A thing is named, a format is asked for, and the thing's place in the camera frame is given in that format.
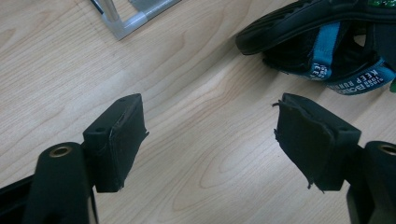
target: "metal leg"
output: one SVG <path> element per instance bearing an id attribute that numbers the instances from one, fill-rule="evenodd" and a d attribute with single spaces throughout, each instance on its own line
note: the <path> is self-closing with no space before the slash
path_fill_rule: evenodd
<path id="1" fill-rule="evenodd" d="M 123 39 L 179 1 L 181 0 L 130 0 L 138 12 L 127 21 L 122 21 L 112 0 L 92 0 L 102 13 L 102 20 L 118 40 Z"/>

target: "blue strap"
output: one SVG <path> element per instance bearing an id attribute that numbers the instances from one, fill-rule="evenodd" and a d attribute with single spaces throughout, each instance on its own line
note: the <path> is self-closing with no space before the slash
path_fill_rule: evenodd
<path id="1" fill-rule="evenodd" d="M 322 81 L 332 75 L 332 54 L 339 29 L 340 22 L 334 22 L 320 27 L 312 51 L 311 69 L 306 73 L 298 74 L 299 76 Z"/>
<path id="2" fill-rule="evenodd" d="M 373 66 L 335 82 L 327 82 L 327 87 L 343 95 L 356 95 L 372 91 L 396 78 L 396 73 L 384 64 L 381 58 Z"/>

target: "green label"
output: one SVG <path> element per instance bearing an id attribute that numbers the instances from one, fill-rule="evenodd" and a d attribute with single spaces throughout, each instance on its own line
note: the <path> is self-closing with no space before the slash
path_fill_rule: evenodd
<path id="1" fill-rule="evenodd" d="M 396 0 L 369 0 L 369 6 L 396 7 Z"/>

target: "wood grain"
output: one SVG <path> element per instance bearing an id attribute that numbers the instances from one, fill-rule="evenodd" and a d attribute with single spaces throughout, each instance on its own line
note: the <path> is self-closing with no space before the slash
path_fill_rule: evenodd
<path id="1" fill-rule="evenodd" d="M 289 2 L 184 0 L 116 41 L 88 0 L 2 0 L 0 187 L 140 92 L 150 135 L 125 188 L 96 195 L 102 223 L 348 223 L 348 185 L 306 188 L 275 140 L 271 104 L 309 97 L 363 130 L 364 146 L 393 140 L 395 96 L 345 97 L 241 55 L 234 35 Z"/>

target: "black mount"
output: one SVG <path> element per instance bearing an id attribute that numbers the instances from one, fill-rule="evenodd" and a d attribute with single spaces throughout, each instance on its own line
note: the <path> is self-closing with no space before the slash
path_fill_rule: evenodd
<path id="1" fill-rule="evenodd" d="M 43 151 L 35 174 L 0 189 L 0 223 L 98 223 L 92 188 L 117 192 L 148 135 L 140 94 L 117 100 L 84 143 Z"/>
<path id="2" fill-rule="evenodd" d="M 279 103 L 276 140 L 308 179 L 309 187 L 340 190 L 344 180 L 352 224 L 396 223 L 396 146 L 358 145 L 361 131 L 302 96 Z"/>

